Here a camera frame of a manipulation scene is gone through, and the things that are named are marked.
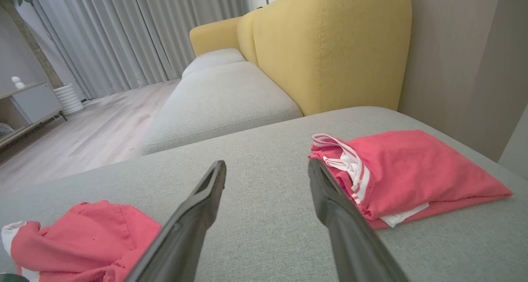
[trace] gray cabinet door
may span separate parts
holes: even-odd
[[[47,83],[13,94],[12,97],[32,124],[62,108]]]

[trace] plastic bag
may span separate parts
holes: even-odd
[[[11,132],[14,132],[11,126],[0,122],[0,137],[9,135]]]

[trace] cabinet leg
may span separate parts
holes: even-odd
[[[66,116],[64,115],[64,113],[62,113],[62,111],[59,112],[59,114],[62,116],[62,118],[64,118],[64,121],[68,121],[68,119],[66,118]]]

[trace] sofa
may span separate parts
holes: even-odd
[[[523,281],[528,276],[528,182],[437,130],[378,107],[295,118],[104,166],[0,195],[0,223],[47,226],[82,201],[130,204],[164,224],[215,160],[226,185],[205,236],[197,282],[337,281],[328,230],[307,173],[311,136],[346,141],[421,129],[504,183],[513,196],[377,230],[411,281]],[[0,272],[16,268],[0,253]]]
[[[142,152],[348,107],[396,110],[410,32],[411,0],[276,0],[193,28],[196,59]]]

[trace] white figurine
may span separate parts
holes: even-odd
[[[13,81],[13,83],[15,83],[15,87],[17,89],[22,89],[22,88],[24,88],[26,86],[24,83],[22,83],[20,81],[19,77],[16,77],[16,76],[15,77],[11,77],[11,81]]]

